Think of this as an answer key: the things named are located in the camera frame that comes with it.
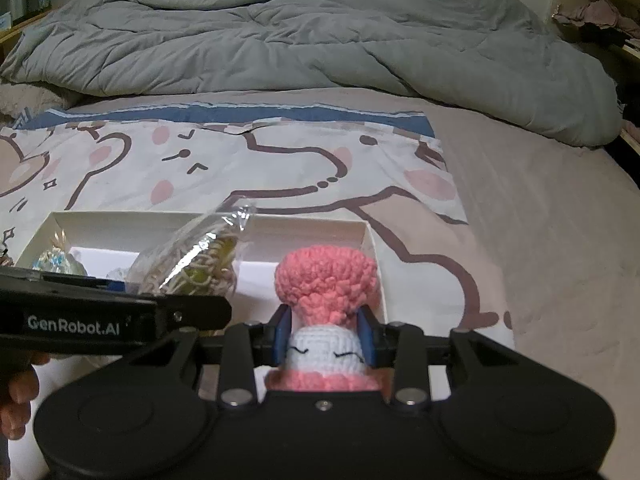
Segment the person's left hand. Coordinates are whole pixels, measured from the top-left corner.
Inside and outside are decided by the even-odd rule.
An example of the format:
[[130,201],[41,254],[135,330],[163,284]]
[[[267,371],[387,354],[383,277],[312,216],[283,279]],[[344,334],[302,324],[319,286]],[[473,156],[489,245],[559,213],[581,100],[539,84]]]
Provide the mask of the person's left hand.
[[24,436],[39,394],[36,366],[48,364],[49,353],[10,351],[1,358],[1,431],[9,440]]

